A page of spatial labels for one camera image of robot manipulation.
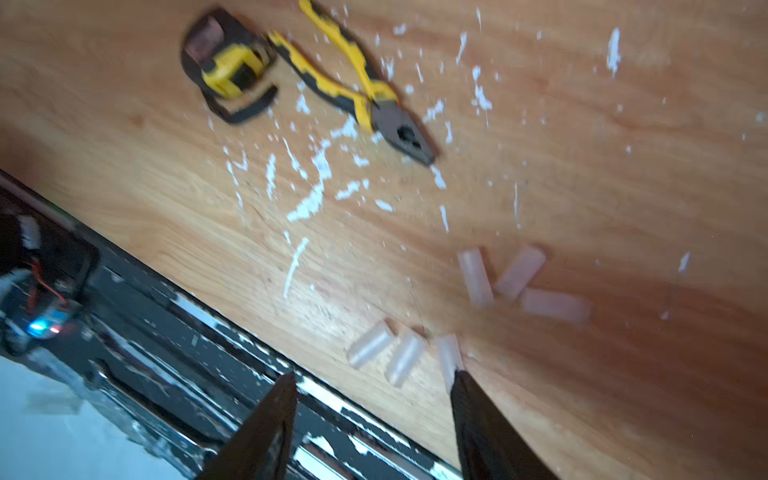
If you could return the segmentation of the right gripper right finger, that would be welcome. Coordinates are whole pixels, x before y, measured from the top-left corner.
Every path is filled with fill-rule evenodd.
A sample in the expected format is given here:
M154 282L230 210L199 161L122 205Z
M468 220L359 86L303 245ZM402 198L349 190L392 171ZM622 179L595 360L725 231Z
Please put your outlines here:
M556 477L469 372L455 372L450 400L463 478Z

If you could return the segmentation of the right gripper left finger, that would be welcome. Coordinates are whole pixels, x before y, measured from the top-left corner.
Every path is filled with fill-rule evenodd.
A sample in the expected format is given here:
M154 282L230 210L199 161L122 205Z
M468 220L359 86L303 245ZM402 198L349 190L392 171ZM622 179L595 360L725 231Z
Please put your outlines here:
M197 479L284 479L298 406L296 376L282 375Z

